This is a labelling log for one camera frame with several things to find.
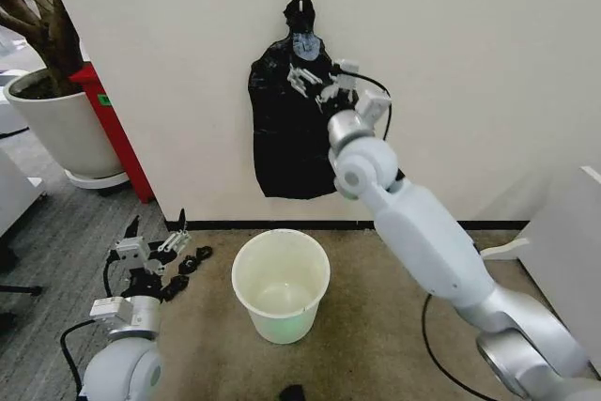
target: wall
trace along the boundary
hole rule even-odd
[[[168,219],[369,219],[336,195],[265,199],[254,179],[247,78],[286,0],[64,1]],[[315,4],[330,55],[392,91],[402,169],[457,218],[527,219],[598,153],[597,0]]]

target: white cabinet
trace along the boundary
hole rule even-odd
[[[12,79],[26,74],[26,70],[11,69],[5,70],[0,74],[0,86],[6,85]],[[23,117],[8,103],[4,96],[3,90],[0,88],[0,136],[22,131],[27,128],[27,123]]]
[[[517,239],[482,252],[517,258],[601,372],[601,165],[575,168]]]
[[[41,178],[26,177],[0,149],[0,236],[43,192]]]

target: white plant pot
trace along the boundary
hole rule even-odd
[[[8,102],[63,169],[83,178],[105,178],[123,172],[85,93],[53,99],[22,99],[12,94],[43,78],[45,70],[10,81],[4,87]]]

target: gray carpet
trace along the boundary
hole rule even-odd
[[[0,336],[0,399],[54,401],[74,399],[58,338],[87,319],[92,301],[103,296],[102,266],[107,249],[122,236],[136,214],[140,232],[164,239],[166,229],[156,203],[142,205],[131,188],[108,197],[72,186],[31,131],[0,139],[0,147],[30,177],[42,177],[47,197],[39,200],[8,233],[21,259],[0,274],[3,285],[43,285],[38,298],[0,293],[0,312],[18,315],[18,324]],[[114,290],[123,270],[112,268]],[[96,325],[74,332],[69,346],[80,368],[104,345]]]
[[[0,140],[0,147],[48,187],[48,196],[10,234],[20,265],[0,275],[0,284],[46,288],[39,298],[0,294],[0,310],[19,314],[16,328],[0,338],[0,399],[72,400],[74,385],[58,338],[86,319],[91,302],[103,295],[106,251],[136,214],[148,240],[165,238],[161,212],[156,204],[140,204],[131,189],[100,197],[72,187],[29,131]],[[163,305],[159,345],[164,372],[156,400],[275,399],[286,384],[297,382],[305,386],[309,401],[472,399],[428,360],[419,335],[424,293],[373,231],[309,231],[332,264],[331,285],[314,329],[290,347],[259,338],[229,282],[236,251],[258,232],[193,234],[196,245],[213,245],[215,255],[193,274],[184,293]],[[487,247],[514,234],[472,235]],[[518,265],[493,267],[508,286],[536,294]],[[114,270],[117,292],[124,274]],[[474,331],[448,305],[433,302],[429,328],[433,347],[458,376],[499,399],[512,399],[477,355]],[[105,334],[88,326],[75,332],[69,345],[83,371],[106,345]]]

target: white bucket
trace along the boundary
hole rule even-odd
[[[238,252],[232,285],[257,332],[285,345],[304,337],[330,281],[330,261],[321,245],[297,230],[257,235]]]

